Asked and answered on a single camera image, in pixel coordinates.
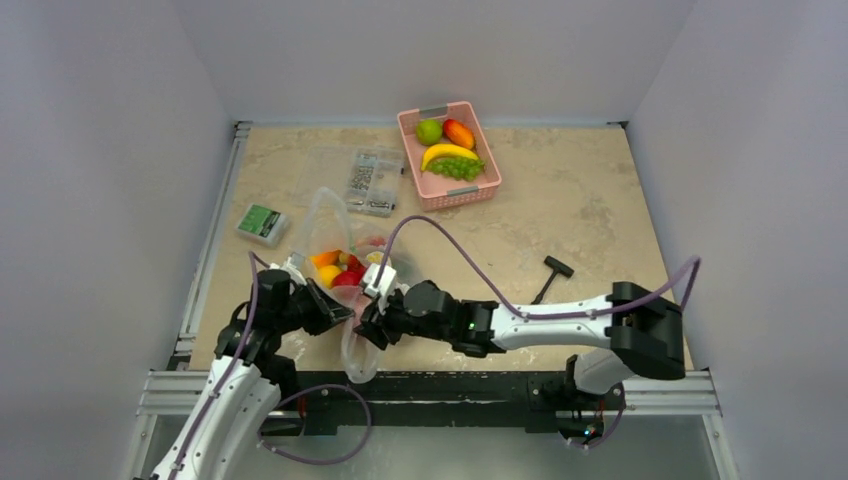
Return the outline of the clear plastic bag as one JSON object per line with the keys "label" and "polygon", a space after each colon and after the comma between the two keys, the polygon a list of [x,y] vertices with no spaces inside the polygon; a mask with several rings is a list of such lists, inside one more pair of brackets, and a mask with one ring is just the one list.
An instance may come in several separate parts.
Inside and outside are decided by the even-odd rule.
{"label": "clear plastic bag", "polygon": [[324,288],[309,257],[338,249],[342,251],[340,268],[362,270],[365,274],[371,264],[383,260],[388,236],[387,231],[372,223],[353,219],[344,201],[330,189],[321,187],[312,197],[289,253],[305,258],[301,270],[306,279],[314,280],[332,299],[354,310],[354,317],[341,324],[340,360],[348,379],[355,384],[374,378],[382,356],[380,349],[354,332],[367,298],[359,285]]}

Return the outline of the red fake apple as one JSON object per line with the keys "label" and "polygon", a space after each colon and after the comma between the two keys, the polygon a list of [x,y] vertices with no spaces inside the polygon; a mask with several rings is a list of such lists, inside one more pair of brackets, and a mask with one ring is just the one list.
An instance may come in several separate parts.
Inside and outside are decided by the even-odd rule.
{"label": "red fake apple", "polygon": [[331,282],[331,287],[358,286],[364,276],[362,270],[345,270],[339,273]]}

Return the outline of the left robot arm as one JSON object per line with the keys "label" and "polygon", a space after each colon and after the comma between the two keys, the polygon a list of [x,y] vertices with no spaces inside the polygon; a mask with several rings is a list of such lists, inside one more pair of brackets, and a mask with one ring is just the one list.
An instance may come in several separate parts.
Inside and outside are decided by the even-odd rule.
{"label": "left robot arm", "polygon": [[255,272],[248,301],[219,333],[199,397],[150,478],[234,478],[242,458],[260,443],[269,413],[306,393],[294,361],[277,352],[283,336],[298,330],[320,335],[353,315],[311,279],[280,268]]}

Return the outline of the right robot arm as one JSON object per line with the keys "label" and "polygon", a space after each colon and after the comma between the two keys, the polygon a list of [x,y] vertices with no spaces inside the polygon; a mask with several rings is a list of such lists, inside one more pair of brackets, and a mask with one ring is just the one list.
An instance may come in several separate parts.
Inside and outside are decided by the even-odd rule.
{"label": "right robot arm", "polygon": [[561,381],[564,399],[584,407],[633,376],[684,378],[682,313],[678,304],[632,282],[615,282],[610,293],[582,301],[516,306],[458,300],[424,281],[407,292],[378,295],[354,330],[381,350],[408,335],[445,342],[472,358],[584,346]]}

